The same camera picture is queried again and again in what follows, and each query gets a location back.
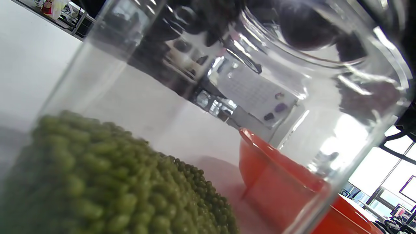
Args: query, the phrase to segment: orange plastic bowl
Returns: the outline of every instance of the orange plastic bowl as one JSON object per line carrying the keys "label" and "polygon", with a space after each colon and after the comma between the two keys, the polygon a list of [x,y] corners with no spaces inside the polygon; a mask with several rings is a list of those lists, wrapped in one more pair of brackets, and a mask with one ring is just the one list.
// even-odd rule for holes
{"label": "orange plastic bowl", "polygon": [[[240,173],[246,185],[243,198],[280,233],[288,228],[318,192],[329,185],[279,153],[248,129],[240,129]],[[338,197],[314,234],[381,234],[351,204]]]}

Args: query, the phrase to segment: window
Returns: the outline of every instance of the window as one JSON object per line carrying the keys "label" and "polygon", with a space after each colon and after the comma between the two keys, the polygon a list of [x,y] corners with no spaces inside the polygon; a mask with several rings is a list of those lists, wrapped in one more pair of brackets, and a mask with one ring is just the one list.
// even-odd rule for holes
{"label": "window", "polygon": [[389,209],[388,207],[386,207],[385,205],[383,205],[382,203],[380,203],[377,200],[374,200],[371,204],[370,207],[379,215],[381,216],[385,216],[386,218],[389,218],[391,215],[391,211],[393,209]]}
{"label": "window", "polygon": [[[389,130],[386,131],[385,135],[390,136],[398,132],[399,130],[397,130],[395,126],[392,126]],[[393,141],[389,141],[385,145],[389,147],[390,149],[403,154],[411,144],[412,144],[412,140],[406,136],[406,137],[402,137]],[[357,169],[355,170],[355,172],[352,174],[352,176],[349,178],[348,181],[354,186],[356,186],[357,188],[361,189],[365,194],[371,195],[381,185],[383,180],[387,177],[389,172],[393,169],[394,165],[396,165],[396,163],[399,162],[399,160],[400,159],[397,158],[396,156],[393,156],[387,153],[386,151],[375,147],[364,158],[364,160],[357,167]],[[414,165],[413,171],[416,172],[416,165]],[[389,180],[387,186],[383,185],[389,191],[394,192],[394,194],[395,194],[395,191],[397,191],[398,193],[400,190],[400,189],[396,189],[396,187],[394,186],[392,187],[390,184],[390,183],[393,183],[393,184],[396,183],[394,182],[394,180],[396,179],[397,177],[395,177],[394,179],[392,178],[391,180]]]}
{"label": "window", "polygon": [[393,206],[397,206],[397,204],[400,204],[408,210],[412,210],[412,208],[415,205],[414,203],[410,204],[410,203],[405,202],[404,200],[400,199],[398,196],[396,196],[389,190],[384,190],[383,193],[380,195],[380,197],[386,200],[386,202],[392,204]]}
{"label": "window", "polygon": [[411,201],[409,198],[400,194],[399,191],[412,175],[416,175],[416,165],[413,165],[410,162],[401,160],[399,164],[397,165],[397,167],[393,170],[391,175],[382,184],[384,188],[389,190],[396,197],[398,197],[399,199],[405,201],[406,203],[412,206],[408,208],[403,204],[403,206],[405,206],[408,209],[412,209],[415,203]]}

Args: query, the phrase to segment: glass jar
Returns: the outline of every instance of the glass jar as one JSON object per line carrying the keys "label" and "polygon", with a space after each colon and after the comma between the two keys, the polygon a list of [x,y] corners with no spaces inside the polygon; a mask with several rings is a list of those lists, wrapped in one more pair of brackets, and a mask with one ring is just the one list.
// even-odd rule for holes
{"label": "glass jar", "polygon": [[409,104],[357,12],[108,1],[7,172],[5,233],[313,232]]}

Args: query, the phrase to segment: computer monitor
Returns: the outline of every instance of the computer monitor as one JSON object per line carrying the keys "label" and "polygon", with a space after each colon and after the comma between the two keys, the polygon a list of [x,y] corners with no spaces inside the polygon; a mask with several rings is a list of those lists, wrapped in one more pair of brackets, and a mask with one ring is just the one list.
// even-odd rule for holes
{"label": "computer monitor", "polygon": [[416,202],[416,176],[411,176],[399,191],[399,193],[409,198],[413,202]]}

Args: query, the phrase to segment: desk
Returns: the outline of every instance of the desk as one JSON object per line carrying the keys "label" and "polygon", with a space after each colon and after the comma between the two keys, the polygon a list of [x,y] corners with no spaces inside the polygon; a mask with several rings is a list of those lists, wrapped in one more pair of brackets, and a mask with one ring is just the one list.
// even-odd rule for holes
{"label": "desk", "polygon": [[360,205],[355,203],[353,200],[348,199],[344,196],[341,196],[345,201],[347,201],[350,205],[352,205],[360,214],[362,214],[364,217],[366,217],[371,222],[375,222],[377,218],[375,218],[370,212],[364,210]]}
{"label": "desk", "polygon": [[359,203],[361,203],[366,210],[370,211],[372,214],[374,214],[375,216],[377,216],[377,219],[380,222],[384,222],[386,219],[384,217],[382,217],[381,215],[379,215],[375,210],[373,210],[369,205],[363,203],[362,201],[358,200]]}

